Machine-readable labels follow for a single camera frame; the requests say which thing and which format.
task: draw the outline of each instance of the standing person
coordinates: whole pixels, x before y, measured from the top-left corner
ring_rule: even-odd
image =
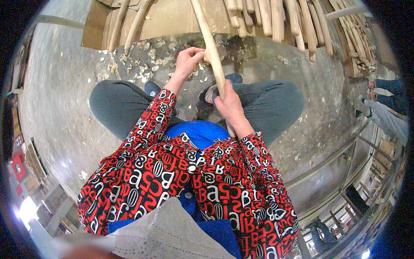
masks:
[[[93,89],[92,112],[126,140],[82,187],[79,220],[87,232],[107,235],[110,223],[136,220],[176,196],[196,222],[229,220],[242,258],[287,256],[298,219],[266,144],[300,116],[302,92],[283,80],[244,85],[232,74],[223,100],[212,98],[214,85],[200,99],[216,105],[237,137],[210,122],[184,122],[174,106],[204,51],[180,52],[155,97],[126,81],[104,80]],[[153,82],[144,87],[156,89]]]
[[[379,103],[382,103],[394,111],[407,116],[409,105],[405,96],[405,87],[402,85],[400,80],[375,79],[374,81],[368,82],[368,88],[372,90],[371,97],[377,99]],[[376,93],[376,88],[385,89],[393,93],[393,95],[386,96],[378,94]]]
[[[388,107],[379,102],[362,98],[360,95],[354,101],[355,117],[362,113],[368,120],[372,120],[386,135],[397,138],[404,146],[408,141],[408,125],[406,121],[396,117],[388,111]]]
[[[315,249],[320,255],[326,253],[329,249],[331,249],[331,247],[335,245],[337,237],[329,231],[329,228],[324,223],[322,223],[319,217],[309,223],[305,229],[306,228],[310,229],[312,240],[315,244]],[[320,238],[317,228],[322,231],[325,239],[324,241]]]

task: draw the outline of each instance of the bundle of wooden sticks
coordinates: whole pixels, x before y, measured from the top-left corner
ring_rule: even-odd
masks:
[[[335,11],[349,8],[353,4],[346,0],[329,0]],[[372,43],[365,25],[357,14],[340,17],[342,28],[347,38],[349,52],[351,54],[353,77],[361,77],[364,74],[375,71],[375,45]]]
[[[224,0],[231,25],[241,38],[246,37],[246,27],[263,27],[265,36],[274,42],[281,42],[285,35],[286,17],[289,18],[290,33],[295,37],[299,52],[309,50],[309,60],[315,62],[316,47],[326,47],[328,55],[333,54],[332,43],[325,14],[319,0]]]

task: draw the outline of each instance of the shoe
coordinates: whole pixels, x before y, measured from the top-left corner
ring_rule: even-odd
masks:
[[[153,81],[148,81],[144,84],[144,92],[151,96],[152,98],[156,97],[159,92],[161,92],[161,87],[159,87],[159,85]],[[173,109],[173,116],[177,116],[178,115],[178,111],[177,109],[174,107]]]
[[[355,108],[355,118],[358,118],[360,114],[357,113],[357,111],[360,111],[365,117],[369,117],[371,115],[371,110],[369,109],[368,105],[363,104],[361,101],[362,95],[358,96],[354,100],[354,108]]]
[[[243,83],[243,76],[237,73],[226,75],[224,78],[228,79],[232,84]],[[214,104],[214,99],[219,95],[217,84],[207,87],[198,94],[198,99],[204,104]]]

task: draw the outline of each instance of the dark sneaker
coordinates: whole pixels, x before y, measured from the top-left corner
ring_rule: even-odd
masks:
[[[232,84],[243,83],[243,77],[240,74],[234,73],[226,75],[224,78],[228,79]],[[207,87],[198,94],[198,99],[204,104],[214,104],[214,99],[219,95],[217,84]]]
[[[151,96],[152,98],[156,97],[157,94],[159,94],[159,92],[161,92],[161,87],[159,87],[157,85],[157,83],[153,82],[153,81],[148,81],[144,84],[144,92]],[[178,115],[178,111],[177,109],[174,107],[173,109],[173,116],[177,116]]]

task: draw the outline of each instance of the pant leg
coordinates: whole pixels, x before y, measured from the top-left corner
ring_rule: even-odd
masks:
[[[103,80],[89,97],[92,113],[110,132],[125,140],[153,97],[128,81]],[[182,120],[171,117],[168,127]]]
[[[325,242],[322,241],[322,239],[319,236],[318,230],[316,229],[316,226],[310,227],[310,233],[312,235],[312,241],[315,244],[315,249],[319,254],[325,253]]]
[[[388,108],[379,102],[365,100],[364,103],[373,111],[370,120],[376,123],[385,134],[399,139],[406,146],[408,141],[407,122],[392,115]]]
[[[250,85],[234,84],[244,114],[255,131],[263,133],[270,145],[302,114],[305,101],[302,91],[286,80],[269,80]]]
[[[388,106],[394,111],[407,115],[409,105],[405,96],[405,88],[400,80],[382,80],[375,79],[375,86],[393,93],[393,96],[385,96],[378,94],[378,102]]]
[[[337,240],[336,236],[334,236],[334,234],[329,231],[329,228],[320,220],[317,222],[317,225],[318,228],[322,231],[326,242],[334,243]]]

